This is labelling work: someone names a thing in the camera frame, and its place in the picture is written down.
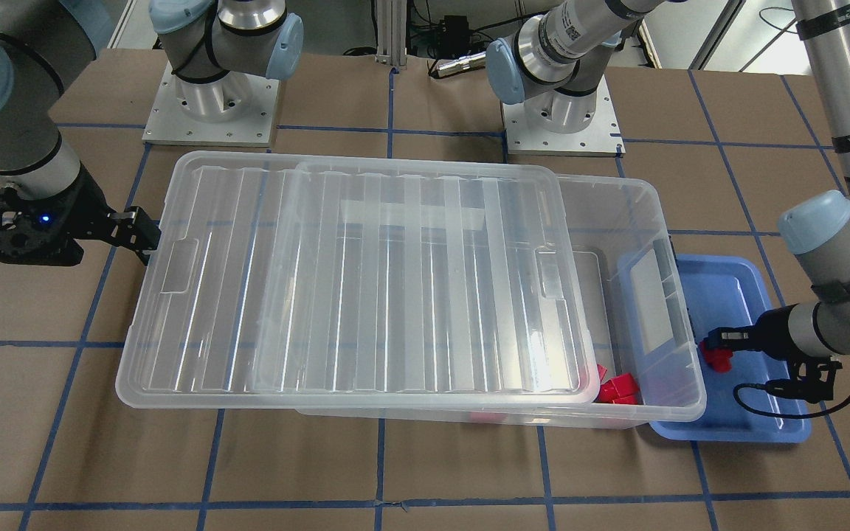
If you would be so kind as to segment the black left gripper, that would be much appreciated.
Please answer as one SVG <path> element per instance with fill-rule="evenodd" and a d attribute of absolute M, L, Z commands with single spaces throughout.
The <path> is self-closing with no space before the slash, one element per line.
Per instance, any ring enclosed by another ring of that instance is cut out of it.
<path fill-rule="evenodd" d="M 829 356 L 813 356 L 797 346 L 789 328 L 792 306 L 767 310 L 755 324 L 736 329 L 713 329 L 704 339 L 715 347 L 733 352 L 763 352 L 786 364 L 788 377 L 766 383 L 742 383 L 735 386 L 735 401 L 742 403 L 743 389 L 760 390 L 777 399 L 820 403 L 835 397 L 835 376 L 839 361 Z"/>

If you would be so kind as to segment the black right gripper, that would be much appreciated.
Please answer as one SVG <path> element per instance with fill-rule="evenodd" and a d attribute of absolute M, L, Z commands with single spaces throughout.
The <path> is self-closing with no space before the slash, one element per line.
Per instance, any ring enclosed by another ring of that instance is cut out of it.
<path fill-rule="evenodd" d="M 105 240 L 135 253 L 148 266 L 161 229 L 141 207 L 112 212 L 104 192 L 81 166 L 71 185 L 50 198 L 20 198 L 15 186 L 0 189 L 0 263 L 75 266 L 80 239 Z"/>

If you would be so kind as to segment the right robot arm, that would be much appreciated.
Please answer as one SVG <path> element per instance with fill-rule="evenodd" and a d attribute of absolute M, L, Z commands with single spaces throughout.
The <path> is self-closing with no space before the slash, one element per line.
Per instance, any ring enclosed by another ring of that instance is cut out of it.
<path fill-rule="evenodd" d="M 152 1 L 148 16 L 189 117 L 233 117 L 246 75 L 287 80 L 304 23 L 283 1 Z M 0 263 L 75 266 L 81 240 L 148 263 L 161 229 L 117 211 L 49 115 L 111 37 L 101 1 L 0 1 Z"/>

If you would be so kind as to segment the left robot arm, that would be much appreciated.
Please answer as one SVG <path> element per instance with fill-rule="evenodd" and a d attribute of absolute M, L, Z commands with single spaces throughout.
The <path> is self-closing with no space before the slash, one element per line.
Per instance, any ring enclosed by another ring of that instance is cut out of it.
<path fill-rule="evenodd" d="M 748 249 L 785 242 L 813 298 L 759 317 L 739 347 L 789 363 L 778 383 L 738 383 L 733 397 L 803 398 L 803 369 L 850 354 L 850 1 L 794 1 L 812 76 L 610 69 L 632 177 L 671 182 L 674 214 L 701 235 L 681 243 Z M 850 403 L 850 394 L 836 405 Z"/>

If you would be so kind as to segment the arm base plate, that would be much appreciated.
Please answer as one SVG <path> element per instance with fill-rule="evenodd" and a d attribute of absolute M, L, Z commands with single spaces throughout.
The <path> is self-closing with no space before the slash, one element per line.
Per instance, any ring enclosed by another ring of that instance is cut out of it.
<path fill-rule="evenodd" d="M 605 77 L 583 97 L 546 93 L 500 104 L 507 148 L 531 156 L 621 157 L 626 147 Z"/>
<path fill-rule="evenodd" d="M 177 147 L 270 148 L 281 82 L 229 72 L 193 84 L 165 65 L 142 140 Z"/>

